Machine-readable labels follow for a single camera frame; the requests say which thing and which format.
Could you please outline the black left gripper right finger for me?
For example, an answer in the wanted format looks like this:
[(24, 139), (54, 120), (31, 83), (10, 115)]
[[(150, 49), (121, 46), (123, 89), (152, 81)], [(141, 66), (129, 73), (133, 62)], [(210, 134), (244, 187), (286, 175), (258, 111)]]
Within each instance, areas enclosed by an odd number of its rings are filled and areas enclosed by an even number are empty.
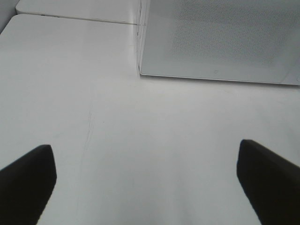
[(253, 140), (242, 140), (236, 174), (262, 225), (300, 223), (297, 165)]

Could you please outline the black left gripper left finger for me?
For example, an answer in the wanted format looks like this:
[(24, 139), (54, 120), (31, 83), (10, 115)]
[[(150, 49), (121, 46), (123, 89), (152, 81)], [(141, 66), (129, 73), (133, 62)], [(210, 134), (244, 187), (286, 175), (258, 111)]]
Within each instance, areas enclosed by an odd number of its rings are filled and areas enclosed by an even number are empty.
[(0, 171), (0, 223), (36, 225), (55, 187), (50, 145), (40, 145)]

